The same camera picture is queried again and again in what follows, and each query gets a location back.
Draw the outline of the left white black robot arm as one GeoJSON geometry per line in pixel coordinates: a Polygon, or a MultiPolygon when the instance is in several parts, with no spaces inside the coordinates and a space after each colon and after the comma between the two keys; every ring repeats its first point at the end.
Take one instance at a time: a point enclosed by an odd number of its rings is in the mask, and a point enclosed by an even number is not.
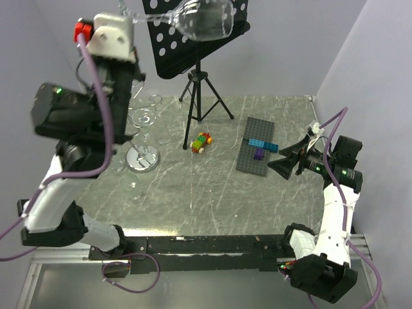
{"type": "Polygon", "coordinates": [[[46,177],[77,173],[42,181],[44,189],[35,202],[19,200],[19,216],[24,220],[21,241],[30,247],[65,247],[84,243],[99,249],[106,257],[124,256],[129,242],[118,225],[108,225],[88,216],[76,203],[80,193],[98,175],[88,176],[104,162],[110,162],[97,92],[87,94],[43,83],[31,111],[36,135],[58,141],[46,177]]]}

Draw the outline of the clear wine glass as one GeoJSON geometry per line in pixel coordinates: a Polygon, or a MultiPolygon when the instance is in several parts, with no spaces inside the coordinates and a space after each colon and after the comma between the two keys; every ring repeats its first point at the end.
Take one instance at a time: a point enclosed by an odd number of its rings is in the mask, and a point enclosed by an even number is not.
{"type": "Polygon", "coordinates": [[[133,126],[137,129],[136,135],[143,142],[151,142],[153,139],[153,125],[156,120],[155,112],[149,108],[140,108],[133,112],[133,126]]]}
{"type": "Polygon", "coordinates": [[[137,14],[124,1],[118,2],[122,16],[133,23],[168,24],[191,41],[208,42],[230,37],[234,28],[232,1],[180,1],[170,12],[137,14]]]}

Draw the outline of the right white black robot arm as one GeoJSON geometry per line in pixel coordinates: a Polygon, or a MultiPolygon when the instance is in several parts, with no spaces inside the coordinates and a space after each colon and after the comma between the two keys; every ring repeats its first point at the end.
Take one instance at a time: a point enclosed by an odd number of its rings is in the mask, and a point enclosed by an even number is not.
{"type": "Polygon", "coordinates": [[[338,138],[331,155],[326,157],[337,179],[333,183],[322,152],[310,145],[313,140],[312,136],[305,135],[298,143],[280,150],[282,159],[268,163],[269,168],[286,180],[305,169],[321,175],[324,180],[324,211],[319,233],[302,224],[288,225],[281,249],[287,256],[294,256],[294,260],[279,258],[277,267],[292,287],[334,304],[357,282],[346,242],[363,183],[362,173],[355,170],[362,143],[346,136],[338,138]]]}

